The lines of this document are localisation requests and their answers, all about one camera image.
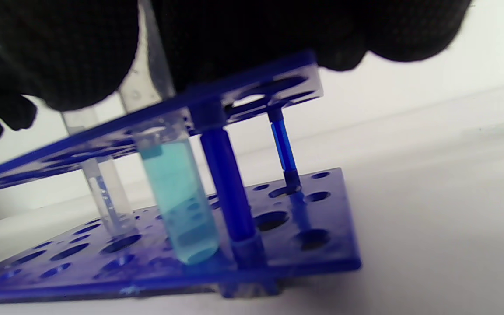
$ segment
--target rack hole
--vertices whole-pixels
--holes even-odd
[[[70,244],[74,244],[74,243],[80,242],[80,241],[82,241],[82,240],[86,239],[86,238],[87,238],[87,237],[89,237],[89,236],[90,236],[90,234],[80,236],[80,237],[78,237],[78,238],[76,238],[76,239],[74,239],[74,240],[70,241]]]
[[[322,173],[314,174],[310,178],[318,179],[318,178],[324,178],[326,176],[330,175],[330,172],[324,171]]]
[[[254,187],[253,190],[262,191],[262,190],[268,188],[269,186],[270,186],[270,184],[263,184],[263,185],[259,185],[259,186]]]
[[[13,261],[10,265],[12,267],[17,267],[18,265],[22,265],[23,263],[29,262],[44,253],[46,253],[46,251],[39,251],[36,253],[32,253],[30,255],[26,255],[20,259],[17,259],[16,261]]]
[[[75,255],[76,253],[82,251],[83,249],[86,249],[87,246],[88,246],[88,243],[84,243],[84,244],[79,244],[77,246],[68,248],[65,251],[62,251],[61,253],[58,253],[54,257],[50,258],[50,261],[58,261],[58,260],[66,259],[67,257],[69,257],[71,255]]]
[[[248,96],[245,96],[243,98],[241,98],[240,100],[236,100],[232,103],[232,107],[238,107],[238,106],[242,106],[242,105],[245,105],[245,104],[248,104],[248,103],[251,103],[251,102],[255,102],[257,100],[261,100],[262,98],[265,98],[266,97],[266,94],[252,94],[252,95],[248,95]]]
[[[91,149],[77,149],[73,150],[71,152],[66,152],[62,153],[53,157],[50,157],[49,159],[46,159],[46,162],[54,162],[54,161],[62,161],[70,158],[80,158],[83,156],[90,156],[93,153],[96,153],[100,150],[106,150],[108,147],[105,146],[100,146],[100,147],[94,147]]]
[[[314,92],[316,92],[316,91],[311,90],[311,91],[306,91],[306,92],[297,93],[297,94],[294,94],[294,95],[292,95],[292,96],[288,96],[288,97],[286,97],[286,98],[282,98],[282,101],[283,101],[283,100],[284,100],[284,101],[294,101],[294,100],[296,100],[297,98],[304,98],[305,96],[308,96],[308,95],[310,95],[310,94],[312,94],[312,93],[314,93]]]
[[[250,90],[242,93],[242,96],[259,94],[259,93],[263,93],[266,95],[274,95],[280,91],[297,86],[297,85],[301,84],[302,82],[305,82],[306,80],[308,80],[308,78],[301,77],[301,76],[292,76],[292,77],[282,78],[279,80],[268,82],[266,84],[262,84],[260,86],[253,87]]]
[[[195,215],[192,215],[192,220],[198,221],[203,219],[203,214],[202,213],[196,213]]]
[[[192,210],[197,210],[200,208],[200,204],[199,203],[192,203],[191,205],[188,206],[188,210],[192,211]]]
[[[163,251],[172,251],[172,243],[170,242],[170,238],[166,238],[164,239],[164,248],[163,248]]]
[[[104,265],[104,267],[102,267],[102,271],[109,273],[110,271],[124,267],[125,265],[128,265],[128,263],[131,263],[135,257],[136,256],[134,255],[125,255],[124,257],[114,259],[113,261],[110,261],[109,263]]]
[[[4,274],[0,275],[0,282],[6,281],[8,279],[11,279],[12,277],[15,277],[16,275],[20,274],[21,271],[22,271],[21,269],[16,269],[16,270],[9,271],[8,273],[4,273]]]
[[[274,191],[271,191],[270,193],[268,193],[268,196],[270,196],[270,198],[277,198],[279,196],[288,196],[288,195],[292,195],[300,190],[301,190],[300,186],[285,186],[285,187],[277,188]]]
[[[312,194],[306,196],[306,201],[316,202],[316,201],[324,200],[328,197],[330,197],[330,193],[327,191],[315,192],[315,193],[312,193]]]
[[[177,267],[180,265],[180,261],[170,257],[157,257],[150,260],[149,265],[151,267]]]
[[[58,273],[61,273],[64,270],[68,269],[70,266],[71,266],[70,263],[64,263],[63,265],[59,265],[56,268],[52,268],[52,269],[46,271],[45,273],[42,273],[42,275],[40,275],[40,277],[42,279],[50,278],[54,275],[57,275]]]
[[[133,245],[141,238],[141,235],[136,234],[130,237],[122,238],[114,243],[104,247],[100,253],[102,254],[111,254],[116,253],[117,251],[121,251],[122,249],[126,249],[127,247]]]
[[[64,158],[64,159],[57,159],[55,163],[48,165],[48,168],[60,168],[60,167],[71,167],[74,166],[75,164],[84,162],[90,158],[96,158],[98,156],[108,156],[111,154],[116,153],[116,151],[112,150],[105,150],[105,151],[98,151],[98,152],[83,152],[79,153],[76,155],[72,155],[70,157]]]
[[[151,128],[147,128],[144,131],[140,132],[140,135],[154,134],[154,133],[164,131],[165,129],[166,129],[165,126],[151,127]]]
[[[54,243],[53,241],[47,241],[46,243],[42,243],[36,247],[34,247],[33,249],[41,249],[42,247],[45,247],[45,246],[48,246],[50,244]]]
[[[128,130],[125,131],[124,134],[131,135],[132,131]],[[118,133],[116,135],[116,139],[111,139],[112,141],[110,142],[109,146],[110,147],[131,147],[133,145],[133,139],[130,138],[123,138],[122,132]]]
[[[85,223],[85,225],[91,225],[91,224],[96,223],[96,222],[98,222],[98,221],[100,221],[100,218],[98,218],[98,219],[94,219],[94,220],[91,220],[91,221],[89,221],[89,222]]]
[[[91,230],[93,230],[93,229],[96,229],[96,228],[98,228],[99,226],[100,226],[100,223],[99,223],[99,224],[94,224],[94,225],[91,225],[90,227],[85,227],[85,228],[83,228],[83,229],[80,229],[79,231],[76,231],[76,232],[74,233],[74,235],[81,235],[82,233],[86,233],[86,232],[88,232],[88,231],[91,231]]]
[[[330,241],[329,232],[323,229],[313,229],[300,232],[296,236],[301,245],[301,251],[313,251],[326,245]]]
[[[9,183],[14,183],[14,182],[19,182],[19,181],[26,181],[26,180],[30,180],[30,179],[35,179],[38,177],[38,175],[40,173],[43,173],[43,172],[40,170],[31,170],[31,171],[26,171],[24,173],[7,175],[5,177],[0,178],[0,184],[9,184]]]
[[[264,213],[254,218],[254,223],[260,232],[270,231],[280,227],[289,219],[289,216],[284,211],[272,211]]]

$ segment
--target acrylic plate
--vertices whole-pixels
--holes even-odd
[[[258,116],[322,96],[318,65],[312,52],[302,52],[252,70],[191,88],[175,98],[75,134],[0,165],[0,189],[80,169],[89,158],[119,158],[136,152],[131,130],[180,108],[212,101],[223,106],[227,123]],[[236,101],[243,102],[232,106]],[[186,127],[195,134],[191,117]]]
[[[241,285],[359,269],[341,170],[302,175],[301,182],[301,191],[277,197],[270,193],[284,187],[283,180],[246,188],[264,247],[247,255],[265,257],[263,263],[235,260],[213,195],[221,249],[204,263],[180,263],[157,210],[141,209],[134,212],[136,231],[120,239],[95,219],[0,262],[0,303],[212,291],[240,297]]]

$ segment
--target liquid in test tube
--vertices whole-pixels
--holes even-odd
[[[169,116],[179,121],[135,139],[176,256],[192,265],[214,255],[219,237],[184,121],[177,113]]]

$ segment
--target test tube rack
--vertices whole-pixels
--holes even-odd
[[[262,95],[248,104],[236,100]],[[202,84],[160,104],[0,164],[0,189],[80,169],[94,157],[136,152],[134,127],[180,108],[200,134],[215,195],[208,196],[220,250],[180,263],[156,207],[134,211],[136,229],[112,238],[91,220],[0,262],[0,303],[219,292],[226,298],[277,295],[286,279],[360,269],[340,169],[298,175],[282,108],[322,96],[312,52],[301,52]],[[243,187],[226,124],[267,113],[283,179]]]

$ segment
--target plastic test tube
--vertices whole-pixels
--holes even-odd
[[[129,76],[120,86],[126,112],[175,95],[160,34],[148,0],[140,0],[140,42]],[[201,263],[219,247],[212,209],[203,190],[182,110],[132,132],[176,256]]]
[[[92,107],[64,112],[62,119],[69,134],[99,124]],[[131,231],[135,227],[135,219],[112,156],[93,157],[80,166],[106,230],[114,237]]]

